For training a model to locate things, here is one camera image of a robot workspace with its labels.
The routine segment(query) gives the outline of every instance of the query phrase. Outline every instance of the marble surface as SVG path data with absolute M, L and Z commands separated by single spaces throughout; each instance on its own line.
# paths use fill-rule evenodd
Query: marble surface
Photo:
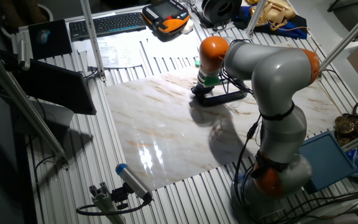
M 226 105 L 198 107 L 190 91 L 197 73 L 191 67 L 105 88 L 126 162 L 152 190 L 237 161 L 258 118 L 250 95 Z M 222 86 L 213 90 L 223 93 Z M 306 115 L 307 134 L 332 127 L 339 116 L 317 82 L 297 92 L 293 101 Z M 244 156 L 256 153 L 256 141 L 259 136 L 249 142 Z

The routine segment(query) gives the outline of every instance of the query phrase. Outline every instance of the keyboard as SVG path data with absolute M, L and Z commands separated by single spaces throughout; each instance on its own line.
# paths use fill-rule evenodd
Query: keyboard
M 142 30 L 147 26 L 141 12 L 93 19 L 93 24 L 97 37 Z M 72 42 L 90 38 L 85 21 L 71 22 L 68 26 Z

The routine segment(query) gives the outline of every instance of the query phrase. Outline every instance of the aluminum profile table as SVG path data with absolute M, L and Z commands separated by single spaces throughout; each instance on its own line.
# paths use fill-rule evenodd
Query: aluminum profile table
M 115 11 L 116 14 L 138 12 L 142 7 L 133 7 Z M 100 16 L 110 12 L 96 14 Z M 66 19 L 66 22 L 82 20 L 83 16 Z M 195 30 L 198 44 L 211 35 L 230 36 L 237 39 L 247 38 L 243 30 L 228 25 L 222 32 L 213 32 L 202 28 L 195 19 Z M 18 41 L 30 42 L 29 31 L 21 27 L 13 36 L 14 51 Z M 309 33 L 306 40 L 294 40 L 288 37 L 255 33 L 252 40 L 255 44 L 278 45 L 289 42 L 292 45 L 315 51 L 318 43 Z M 92 78 L 88 81 L 91 96 L 97 109 L 95 116 L 75 114 L 69 132 L 63 143 L 66 150 L 69 169 L 63 169 L 59 161 L 45 162 L 37 169 L 39 187 L 35 184 L 33 167 L 42 159 L 52 154 L 43 142 L 36 138 L 27 148 L 33 193 L 38 223 L 109 223 L 106 217 L 87 217 L 77 215 L 76 207 L 91 204 L 88 187 L 104 181 L 109 189 L 121 187 L 122 180 L 115 173 L 117 164 L 125 162 L 114 121 L 104 95 L 104 87 L 123 82 L 150 77 L 155 74 L 194 66 L 195 58 L 153 58 L 148 57 L 144 47 L 139 49 L 142 65 L 133 68 L 106 69 L 106 81 Z M 325 53 L 318 49 L 320 61 Z M 40 60 L 76 72 L 89 75 L 86 52 L 60 55 Z M 357 102 L 342 78 L 333 72 L 323 72 L 321 86 L 337 104 L 341 113 L 350 113 Z M 85 139 L 86 133 L 92 136 Z M 244 172 L 253 162 L 252 158 L 243 160 L 240 172 Z M 151 206 L 124 215 L 127 223 L 237 223 L 231 208 L 230 184 L 234 177 L 234 163 L 221 166 L 185 180 L 170 184 L 153 191 L 154 201 Z M 358 190 L 358 185 L 344 179 L 328 188 L 308 195 L 300 192 L 282 200 L 286 212 L 305 200 L 316 197 L 331 197 Z M 135 195 L 130 195 L 129 207 L 134 208 L 142 202 Z M 321 202 L 311 202 L 302 207 L 310 209 Z

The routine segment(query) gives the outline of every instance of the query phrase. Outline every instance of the black monitor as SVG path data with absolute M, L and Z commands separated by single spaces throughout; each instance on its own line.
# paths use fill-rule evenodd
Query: black monitor
M 8 64 L 17 65 L 17 54 L 0 50 Z M 29 96 L 64 106 L 74 113 L 95 115 L 91 94 L 82 74 L 37 60 L 30 60 L 28 71 L 12 71 Z

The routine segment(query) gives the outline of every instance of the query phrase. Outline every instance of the orange device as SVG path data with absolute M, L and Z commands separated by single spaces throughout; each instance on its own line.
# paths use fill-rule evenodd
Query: orange device
M 155 5 L 146 6 L 143 8 L 142 14 L 146 22 L 164 34 L 179 32 L 190 18 L 187 9 L 174 0 L 165 0 Z

